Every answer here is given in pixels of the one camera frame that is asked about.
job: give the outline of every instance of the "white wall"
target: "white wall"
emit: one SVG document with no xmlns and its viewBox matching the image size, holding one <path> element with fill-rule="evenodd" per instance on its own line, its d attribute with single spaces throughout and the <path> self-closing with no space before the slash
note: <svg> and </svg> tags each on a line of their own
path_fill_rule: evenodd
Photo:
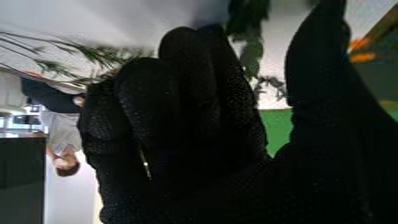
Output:
<svg viewBox="0 0 398 224">
<path fill-rule="evenodd" d="M 114 45 L 157 46 L 164 33 L 178 26 L 226 21 L 230 0 L 4 0 L 0 29 L 42 31 Z M 397 0 L 349 0 L 347 19 L 354 38 L 377 24 Z M 285 53 L 301 22 L 310 13 L 304 0 L 273 0 L 271 21 L 265 23 L 265 58 L 262 74 L 283 78 Z M 68 55 L 49 55 L 89 73 L 86 62 Z M 0 61 L 40 71 L 20 56 L 4 54 Z M 276 90 L 267 90 L 262 109 L 285 108 Z"/>
</svg>

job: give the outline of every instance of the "finger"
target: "finger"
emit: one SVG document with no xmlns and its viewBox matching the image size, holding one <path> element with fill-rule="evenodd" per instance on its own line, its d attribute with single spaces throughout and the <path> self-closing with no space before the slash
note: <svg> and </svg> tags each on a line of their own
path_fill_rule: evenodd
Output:
<svg viewBox="0 0 398 224">
<path fill-rule="evenodd" d="M 136 204 L 143 203 L 137 198 L 150 194 L 150 182 L 113 80 L 89 86 L 79 128 L 88 163 L 100 182 L 102 215 L 114 214 L 132 198 Z"/>
<path fill-rule="evenodd" d="M 121 104 L 114 97 L 114 81 L 105 80 L 89 86 L 86 107 L 81 115 L 81 132 L 89 133 L 100 140 L 130 137 L 132 128 L 123 113 Z"/>
<path fill-rule="evenodd" d="M 212 52 L 223 129 L 232 143 L 230 154 L 232 157 L 241 157 L 242 161 L 253 161 L 255 158 L 264 157 L 267 146 L 255 93 L 223 27 L 216 25 L 205 27 L 200 29 L 200 34 Z"/>
<path fill-rule="evenodd" d="M 301 25 L 287 55 L 288 103 L 347 94 L 345 61 L 351 28 L 345 0 L 324 0 Z"/>
<path fill-rule="evenodd" d="M 207 141 L 221 130 L 221 106 L 210 51 L 196 30 L 178 28 L 168 33 L 159 55 L 180 75 L 182 108 L 191 137 Z"/>
<path fill-rule="evenodd" d="M 125 65 L 116 79 L 116 96 L 159 184 L 171 182 L 187 161 L 177 78 L 166 62 L 141 58 Z"/>
</svg>

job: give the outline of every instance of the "person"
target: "person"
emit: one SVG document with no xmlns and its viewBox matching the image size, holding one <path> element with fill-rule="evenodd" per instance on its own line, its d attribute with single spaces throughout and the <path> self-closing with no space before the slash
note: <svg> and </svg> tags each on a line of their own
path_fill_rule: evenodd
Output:
<svg viewBox="0 0 398 224">
<path fill-rule="evenodd" d="M 320 1 L 294 37 L 274 158 L 221 26 L 175 29 L 161 58 L 89 87 L 79 129 L 105 224 L 397 222 L 398 128 L 349 61 L 345 5 Z"/>
<path fill-rule="evenodd" d="M 52 159 L 58 174 L 68 177 L 77 174 L 81 162 L 75 153 L 82 149 L 82 138 L 77 129 L 84 94 L 68 94 L 47 83 L 22 78 L 22 92 L 45 105 L 42 122 L 49 127 L 47 155 Z"/>
</svg>

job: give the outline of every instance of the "gloved hand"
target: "gloved hand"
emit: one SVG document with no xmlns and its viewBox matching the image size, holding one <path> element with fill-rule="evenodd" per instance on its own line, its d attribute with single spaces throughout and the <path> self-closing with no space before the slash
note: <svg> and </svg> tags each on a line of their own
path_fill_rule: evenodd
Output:
<svg viewBox="0 0 398 224">
<path fill-rule="evenodd" d="M 267 159 L 255 94 L 223 28 L 173 30 L 159 55 L 134 60 L 88 91 L 81 132 L 105 223 L 121 223 L 125 203 L 143 214 L 162 213 Z M 155 216 L 143 214 L 132 214 L 141 221 Z"/>
<path fill-rule="evenodd" d="M 374 118 L 365 127 L 354 118 L 352 97 L 367 88 L 349 73 L 345 3 L 322 1 L 294 38 L 287 83 L 296 128 L 274 159 L 219 26 L 173 30 L 161 59 L 132 61 L 116 79 L 89 88 L 81 132 L 107 224 L 372 220 L 363 150 L 377 148 L 379 139 L 368 135 L 367 148 L 361 137 L 390 120 Z M 356 105 L 381 109 L 363 100 Z"/>
</svg>

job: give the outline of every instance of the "black glove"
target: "black glove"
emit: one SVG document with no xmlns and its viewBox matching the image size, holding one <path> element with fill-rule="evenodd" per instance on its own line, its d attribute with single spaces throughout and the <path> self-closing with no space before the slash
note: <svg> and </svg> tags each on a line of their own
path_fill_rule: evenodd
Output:
<svg viewBox="0 0 398 224">
<path fill-rule="evenodd" d="M 134 212 L 130 222 L 153 218 L 265 161 L 255 95 L 221 27 L 173 30 L 161 59 L 134 60 L 116 80 L 91 86 L 81 132 L 105 223 L 121 223 L 132 207 L 146 215 Z"/>
<path fill-rule="evenodd" d="M 370 189 L 379 188 L 368 187 L 361 137 L 377 131 L 377 121 L 384 129 L 392 120 L 351 67 L 344 12 L 345 0 L 324 0 L 294 38 L 287 82 L 296 129 L 276 159 L 219 26 L 173 30 L 161 59 L 132 61 L 116 80 L 89 88 L 81 131 L 107 224 L 372 219 Z M 377 108 L 381 115 L 367 128 L 354 117 L 358 94 L 368 100 L 354 105 Z M 392 138 L 367 140 L 372 149 L 379 140 Z"/>
</svg>

